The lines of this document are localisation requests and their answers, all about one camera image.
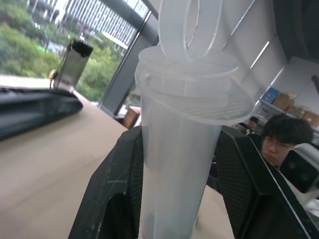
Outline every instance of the plastic bottle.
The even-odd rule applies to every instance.
[[[246,120],[254,108],[231,77],[237,60],[210,49],[222,1],[199,0],[197,28],[188,44],[190,3],[162,0],[161,46],[140,52],[135,73],[145,162],[142,239],[191,238],[221,126]]]

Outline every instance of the clear plastic lid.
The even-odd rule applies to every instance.
[[[198,0],[193,36],[186,40],[190,6],[193,0],[162,0],[159,12],[159,40],[167,58],[192,61],[206,55],[216,36],[222,0]]]
[[[200,60],[178,62],[159,46],[140,52],[136,84],[146,96],[185,117],[208,124],[234,124],[254,109],[250,95],[231,73],[237,61],[225,52],[211,51]]]

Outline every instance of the glasses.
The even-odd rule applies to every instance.
[[[264,142],[267,144],[266,145],[267,147],[275,146],[279,150],[287,150],[287,149],[294,147],[292,144],[281,143],[278,140],[271,138],[271,137],[268,137],[268,136],[265,137]]]

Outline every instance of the white ceiling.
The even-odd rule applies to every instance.
[[[149,2],[159,11],[160,0]],[[237,57],[239,69],[234,76],[255,100],[259,99],[287,63],[275,36],[270,0],[224,0],[213,48]]]

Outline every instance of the glass facade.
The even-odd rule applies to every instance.
[[[143,22],[143,1],[123,2]],[[80,37],[94,50],[76,90],[98,102],[136,34],[100,0],[0,0],[0,74],[47,78],[68,42]]]
[[[141,107],[141,92],[135,84],[126,98],[124,105],[127,108],[130,106]]]

